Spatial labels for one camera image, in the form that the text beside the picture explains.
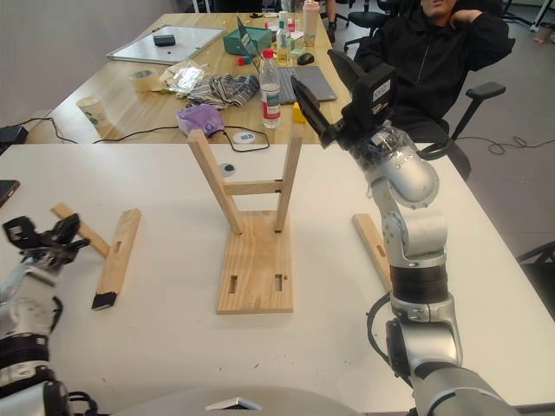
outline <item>whiteboard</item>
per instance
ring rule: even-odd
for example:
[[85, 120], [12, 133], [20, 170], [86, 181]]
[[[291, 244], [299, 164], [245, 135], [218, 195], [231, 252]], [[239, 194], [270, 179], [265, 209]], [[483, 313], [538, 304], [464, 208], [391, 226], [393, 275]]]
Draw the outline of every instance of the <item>whiteboard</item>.
[[[110, 52], [107, 57], [120, 61], [174, 64], [185, 58], [193, 58], [224, 33], [225, 29], [166, 25]], [[175, 45], [156, 46], [154, 35], [173, 35]]]

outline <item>bottle label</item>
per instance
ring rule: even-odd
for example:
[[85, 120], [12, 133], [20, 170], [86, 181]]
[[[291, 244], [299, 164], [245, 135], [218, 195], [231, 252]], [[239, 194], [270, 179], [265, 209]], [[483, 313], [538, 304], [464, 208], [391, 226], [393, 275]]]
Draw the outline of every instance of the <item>bottle label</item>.
[[279, 118], [279, 90], [262, 91], [262, 112], [265, 119]]

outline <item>person's hand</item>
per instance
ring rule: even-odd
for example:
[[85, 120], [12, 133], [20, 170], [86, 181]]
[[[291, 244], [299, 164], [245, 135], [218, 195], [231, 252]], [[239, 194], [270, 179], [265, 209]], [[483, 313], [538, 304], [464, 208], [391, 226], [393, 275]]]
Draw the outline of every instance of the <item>person's hand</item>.
[[455, 29], [455, 24], [460, 23], [472, 23], [476, 17], [481, 15], [482, 12], [479, 10], [458, 10], [451, 16], [451, 27]]

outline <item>red cap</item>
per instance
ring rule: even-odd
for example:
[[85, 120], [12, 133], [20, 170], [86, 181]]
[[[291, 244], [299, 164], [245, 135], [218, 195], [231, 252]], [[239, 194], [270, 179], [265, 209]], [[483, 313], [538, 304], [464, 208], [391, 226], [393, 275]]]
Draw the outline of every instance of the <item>red cap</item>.
[[274, 57], [274, 49], [272, 49], [272, 48], [265, 48], [265, 49], [262, 51], [262, 56], [263, 56], [264, 58], [273, 58], [273, 57]]

